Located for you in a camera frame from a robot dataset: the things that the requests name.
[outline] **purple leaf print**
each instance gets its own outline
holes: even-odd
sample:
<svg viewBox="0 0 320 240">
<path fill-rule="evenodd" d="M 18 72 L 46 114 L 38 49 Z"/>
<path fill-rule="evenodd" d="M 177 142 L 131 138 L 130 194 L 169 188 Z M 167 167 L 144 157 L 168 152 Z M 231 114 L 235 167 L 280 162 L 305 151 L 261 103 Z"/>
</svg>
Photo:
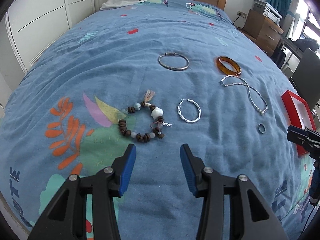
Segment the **purple leaf print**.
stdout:
<svg viewBox="0 0 320 240">
<path fill-rule="evenodd" d="M 110 127 L 112 125 L 112 122 L 104 115 L 100 108 L 86 96 L 85 93 L 83 93 L 83 100 L 89 113 L 98 124 L 103 127 Z"/>
</svg>

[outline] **blue bedsheet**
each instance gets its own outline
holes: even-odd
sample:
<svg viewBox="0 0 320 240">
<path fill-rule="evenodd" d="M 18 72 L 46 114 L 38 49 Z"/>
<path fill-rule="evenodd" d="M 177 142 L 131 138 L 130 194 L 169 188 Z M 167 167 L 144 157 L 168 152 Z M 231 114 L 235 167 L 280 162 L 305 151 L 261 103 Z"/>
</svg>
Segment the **blue bedsheet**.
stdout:
<svg viewBox="0 0 320 240">
<path fill-rule="evenodd" d="M 163 68 L 157 60 L 165 52 L 186 56 L 190 67 Z M 241 66 L 241 77 L 268 103 L 264 116 L 244 86 L 222 87 L 224 74 L 215 65 L 219 56 Z M 184 63 L 176 57 L 165 62 Z M 147 89 L 156 92 L 151 102 L 172 127 L 163 128 L 162 140 L 141 144 L 124 138 L 117 122 L 126 118 L 131 130 L 151 132 L 147 109 L 121 112 L 142 101 Z M 288 89 L 294 91 L 277 66 L 220 9 L 189 0 L 152 0 L 97 12 L 52 44 L 11 95 L 0 126 L 0 190 L 31 230 L 70 173 L 95 174 L 134 142 L 129 188 L 115 201 L 122 239 L 195 239 L 202 199 L 188 191 L 179 156 L 181 144 L 188 143 L 221 174 L 247 174 L 296 239 L 310 212 L 313 165 L 307 155 L 298 158 L 286 139 L 290 121 L 281 95 Z M 180 119 L 181 98 L 200 105 L 199 122 Z M 252 98 L 264 109 L 254 92 Z M 182 111 L 189 119 L 197 116 L 192 104 L 184 103 Z M 257 130 L 260 123 L 264 134 Z M 93 237 L 90 211 L 88 238 Z M 224 223 L 228 230 L 229 219 Z"/>
</svg>

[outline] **tassel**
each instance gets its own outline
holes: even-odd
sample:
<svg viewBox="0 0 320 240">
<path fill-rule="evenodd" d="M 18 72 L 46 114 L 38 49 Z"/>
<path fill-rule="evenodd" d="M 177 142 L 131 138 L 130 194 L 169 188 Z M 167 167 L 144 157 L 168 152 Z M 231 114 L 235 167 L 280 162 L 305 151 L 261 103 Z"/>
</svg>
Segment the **tassel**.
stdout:
<svg viewBox="0 0 320 240">
<path fill-rule="evenodd" d="M 154 95 L 155 95 L 155 92 L 151 90 L 147 90 L 146 94 L 144 95 L 144 101 L 146 102 L 150 101 Z"/>
</svg>

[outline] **drawer handle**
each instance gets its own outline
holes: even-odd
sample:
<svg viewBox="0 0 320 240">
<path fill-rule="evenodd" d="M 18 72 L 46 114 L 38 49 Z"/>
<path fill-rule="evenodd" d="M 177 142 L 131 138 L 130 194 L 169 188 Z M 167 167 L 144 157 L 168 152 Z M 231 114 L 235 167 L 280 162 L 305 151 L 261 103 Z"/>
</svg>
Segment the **drawer handle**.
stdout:
<svg viewBox="0 0 320 240">
<path fill-rule="evenodd" d="M 275 40 L 274 38 L 270 37 L 268 34 L 266 34 L 266 36 L 267 36 L 269 39 L 272 39 L 273 41 Z"/>
<path fill-rule="evenodd" d="M 269 26 L 271 30 L 274 30 L 276 33 L 278 33 L 277 30 L 275 30 L 274 28 L 272 28 L 271 26 Z"/>
</svg>

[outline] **nightstand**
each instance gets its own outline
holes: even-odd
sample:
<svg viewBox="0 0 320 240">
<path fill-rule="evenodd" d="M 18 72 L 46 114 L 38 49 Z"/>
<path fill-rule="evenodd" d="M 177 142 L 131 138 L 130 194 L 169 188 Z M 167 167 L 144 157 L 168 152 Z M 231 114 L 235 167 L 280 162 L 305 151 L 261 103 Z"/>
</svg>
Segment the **nightstand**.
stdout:
<svg viewBox="0 0 320 240">
<path fill-rule="evenodd" d="M 273 54 L 283 34 L 279 25 L 253 10 L 250 10 L 247 21 L 240 31 L 269 57 Z"/>
</svg>

